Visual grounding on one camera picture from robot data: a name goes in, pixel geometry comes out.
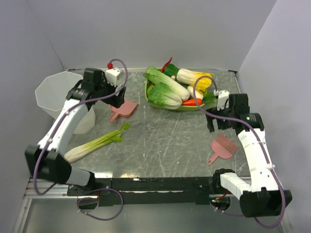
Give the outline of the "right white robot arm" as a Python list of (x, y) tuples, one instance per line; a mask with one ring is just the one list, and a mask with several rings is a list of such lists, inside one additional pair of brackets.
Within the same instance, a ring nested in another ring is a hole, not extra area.
[(212, 188), (217, 193), (226, 190), (240, 202), (245, 217), (281, 216), (292, 201), (290, 190), (283, 189), (276, 177), (265, 141), (265, 129), (258, 113), (251, 113), (247, 94), (215, 91), (217, 105), (207, 110), (207, 127), (214, 132), (213, 120), (219, 130), (235, 130), (244, 150), (251, 183), (238, 177), (231, 169), (214, 172)]

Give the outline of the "pink hand brush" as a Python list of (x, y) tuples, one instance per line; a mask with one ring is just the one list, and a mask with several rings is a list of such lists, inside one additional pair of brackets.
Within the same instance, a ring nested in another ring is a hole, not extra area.
[(239, 147), (229, 140), (223, 134), (218, 135), (218, 137), (212, 141), (211, 148), (214, 154), (207, 161), (207, 165), (210, 166), (217, 158), (229, 159), (233, 154), (239, 149)]

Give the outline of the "pink plastic dustpan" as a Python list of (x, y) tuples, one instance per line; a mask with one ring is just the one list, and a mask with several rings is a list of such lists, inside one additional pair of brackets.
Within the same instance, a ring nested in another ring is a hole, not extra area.
[(118, 117), (129, 117), (137, 108), (138, 103), (125, 99), (124, 104), (119, 108), (109, 105), (109, 109), (112, 111), (112, 116), (109, 118), (109, 123), (112, 123)]

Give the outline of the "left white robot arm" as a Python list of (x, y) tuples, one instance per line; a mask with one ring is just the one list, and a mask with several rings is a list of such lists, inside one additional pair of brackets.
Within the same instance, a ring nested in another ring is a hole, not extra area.
[(29, 145), (25, 157), (34, 180), (44, 179), (55, 184), (78, 185), (85, 195), (95, 192), (93, 172), (73, 168), (64, 157), (67, 145), (83, 117), (97, 101), (119, 108), (124, 104), (126, 87), (117, 86), (122, 70), (113, 67), (106, 71), (86, 68), (70, 89), (61, 113), (48, 133), (37, 143)]

